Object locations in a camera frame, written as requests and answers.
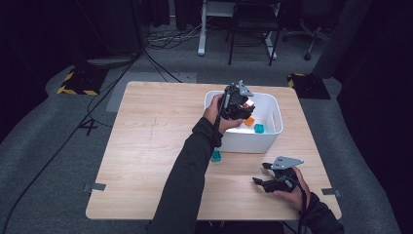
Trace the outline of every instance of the black sleeve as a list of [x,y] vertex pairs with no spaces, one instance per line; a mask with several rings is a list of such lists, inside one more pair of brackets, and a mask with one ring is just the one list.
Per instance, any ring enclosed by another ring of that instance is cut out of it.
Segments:
[[195,231],[205,173],[213,151],[213,125],[203,117],[192,132],[170,171],[149,225],[149,234],[192,234]]
[[343,225],[315,193],[311,193],[309,208],[303,218],[303,224],[314,234],[344,233]]

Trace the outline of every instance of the teal object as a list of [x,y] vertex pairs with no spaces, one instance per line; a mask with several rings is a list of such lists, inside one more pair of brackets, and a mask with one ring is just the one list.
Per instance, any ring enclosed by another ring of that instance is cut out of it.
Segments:
[[262,134],[264,133],[264,125],[256,124],[254,130],[256,134]]
[[214,150],[212,152],[212,156],[210,157],[210,161],[212,163],[220,162],[221,161],[221,153],[218,150]]

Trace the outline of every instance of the desk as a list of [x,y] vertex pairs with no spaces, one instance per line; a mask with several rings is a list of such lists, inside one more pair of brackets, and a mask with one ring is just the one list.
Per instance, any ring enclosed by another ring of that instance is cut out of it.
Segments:
[[[235,2],[215,2],[215,1],[203,1],[203,10],[201,18],[201,35],[200,44],[198,46],[198,56],[204,56],[206,54],[207,43],[207,17],[231,17],[233,14]],[[273,43],[271,42],[271,32],[265,39],[265,45],[267,46],[268,55],[271,56],[273,52]],[[277,58],[277,54],[274,53],[273,60]]]
[[[87,217],[152,219],[183,142],[204,113],[205,94],[224,88],[206,84],[128,83],[96,178],[96,183],[106,184],[106,188],[93,191]],[[278,100],[283,131],[266,154],[222,153],[220,163],[210,163],[198,219],[296,219],[297,212],[285,201],[265,193],[252,182],[253,176],[269,179],[261,164],[273,163],[280,155],[304,160],[299,168],[310,188],[340,217],[335,196],[321,193],[322,188],[331,185],[294,90],[248,88]]]

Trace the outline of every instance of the gray tape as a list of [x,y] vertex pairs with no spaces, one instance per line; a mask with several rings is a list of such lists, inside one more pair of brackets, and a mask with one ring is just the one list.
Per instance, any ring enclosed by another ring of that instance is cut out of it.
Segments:
[[332,188],[322,188],[321,192],[322,195],[335,195],[336,197],[342,196],[339,190],[334,190]]
[[105,188],[106,184],[103,183],[85,184],[83,191],[92,193],[92,190],[104,191]]

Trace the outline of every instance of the hand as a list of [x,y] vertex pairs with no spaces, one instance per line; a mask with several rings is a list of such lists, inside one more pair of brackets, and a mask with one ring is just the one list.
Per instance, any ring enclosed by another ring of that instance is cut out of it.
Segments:
[[[307,207],[309,207],[310,204],[310,188],[309,185],[307,185],[306,181],[304,181],[303,175],[301,175],[301,172],[299,169],[296,167],[292,168],[294,172],[297,174],[298,181],[300,182],[301,186],[303,187],[304,191],[307,194]],[[301,194],[301,189],[296,186],[292,192],[284,192],[284,191],[274,191],[274,195],[283,198],[284,200],[288,201],[291,205],[291,207],[297,211],[301,211],[303,208],[303,199],[302,199],[302,194]]]
[[[204,117],[206,117],[209,122],[214,125],[215,124],[215,119],[216,116],[218,115],[218,102],[219,100],[222,99],[222,95],[216,95],[213,97],[212,101],[210,102],[209,107],[206,109],[204,112]],[[222,135],[225,133],[225,131],[232,129],[232,128],[237,128],[240,126],[240,124],[243,122],[243,119],[238,119],[238,120],[226,120],[222,117],[221,118],[221,123],[219,124],[219,133]]]

